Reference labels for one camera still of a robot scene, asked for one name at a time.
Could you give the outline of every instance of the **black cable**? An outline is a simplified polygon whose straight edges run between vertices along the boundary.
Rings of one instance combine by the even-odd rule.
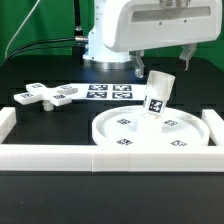
[[[74,3],[74,18],[75,18],[75,36],[83,36],[83,31],[81,27],[81,15],[80,15],[80,5],[79,0],[73,0]]]
[[[39,44],[61,43],[61,42],[70,42],[70,41],[74,41],[74,37],[50,39],[50,40],[39,40],[39,41],[35,41],[35,42],[31,42],[31,43],[25,44],[25,45],[23,45],[21,47],[18,47],[17,49],[12,51],[10,53],[10,55],[14,54],[17,51],[20,51],[20,50],[23,50],[23,49],[26,49],[26,48],[29,48],[29,47],[33,47],[33,46],[39,45]]]
[[[3,62],[3,64],[7,63],[8,60],[13,58],[15,55],[24,53],[27,51],[35,51],[35,50],[46,50],[46,49],[58,49],[58,48],[71,48],[71,47],[80,47],[79,45],[65,45],[65,46],[49,46],[49,47],[37,47],[37,48],[29,48],[29,49],[22,49],[17,52],[10,54]]]

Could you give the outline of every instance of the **black table surface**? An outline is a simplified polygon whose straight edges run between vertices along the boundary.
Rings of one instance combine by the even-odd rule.
[[[150,70],[176,76],[169,107],[200,117],[224,112],[224,73],[193,58],[183,71],[176,58],[144,59]],[[69,56],[21,56],[0,68],[0,105],[16,107],[17,125],[5,144],[94,144],[91,123],[110,108],[141,101],[73,101],[44,112],[41,103],[13,100],[25,85],[137,83],[133,69],[102,71]],[[223,224],[223,173],[88,173],[0,171],[0,224]]]
[[[190,69],[184,71],[176,58],[144,59],[149,70],[176,76],[168,107],[177,108],[198,117],[202,109],[224,112],[224,73],[209,61],[193,58]],[[17,124],[4,143],[92,145],[93,119],[111,108],[141,105],[142,101],[75,100],[70,105],[56,107],[52,112],[42,109],[42,102],[22,106],[14,94],[26,92],[25,85],[40,82],[48,87],[68,83],[145,84],[147,77],[136,78],[134,69],[103,71],[85,67],[69,56],[21,56],[0,68],[0,106],[16,107]]]

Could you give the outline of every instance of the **white cross-shaped piece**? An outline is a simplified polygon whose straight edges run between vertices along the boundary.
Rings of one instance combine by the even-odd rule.
[[[14,95],[14,99],[23,105],[43,100],[55,106],[61,106],[71,103],[72,97],[69,95],[78,92],[78,88],[73,84],[47,88],[41,83],[33,83],[26,85],[26,90],[28,92]]]

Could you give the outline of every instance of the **white block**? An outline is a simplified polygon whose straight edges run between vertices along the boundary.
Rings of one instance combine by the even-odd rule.
[[[224,121],[214,110],[203,110],[202,120],[210,129],[210,137],[217,146],[224,146]]]
[[[49,101],[55,106],[61,106],[71,103],[72,99],[63,94],[55,94],[49,98]]]
[[[155,148],[154,152],[129,153],[129,172],[223,172],[223,148]]]
[[[78,92],[78,87],[73,87],[72,85],[59,86],[57,92],[65,95],[71,95]]]
[[[26,90],[28,92],[39,92],[44,91],[45,89],[46,86],[39,82],[26,85]]]
[[[94,148],[63,145],[1,145],[0,170],[91,172]]]
[[[0,111],[0,143],[2,143],[16,124],[15,108],[4,107]]]
[[[22,105],[26,105],[26,104],[36,103],[36,102],[40,101],[41,94],[35,93],[35,92],[21,93],[21,94],[14,95],[14,99],[17,102],[21,103]]]
[[[93,153],[92,172],[128,172],[127,152],[98,152]]]

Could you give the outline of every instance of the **white round plate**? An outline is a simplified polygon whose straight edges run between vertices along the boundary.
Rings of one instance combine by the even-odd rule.
[[[142,122],[142,106],[126,106],[99,114],[92,123],[93,140],[105,147],[200,146],[208,145],[209,128],[199,118],[165,108],[161,132]]]

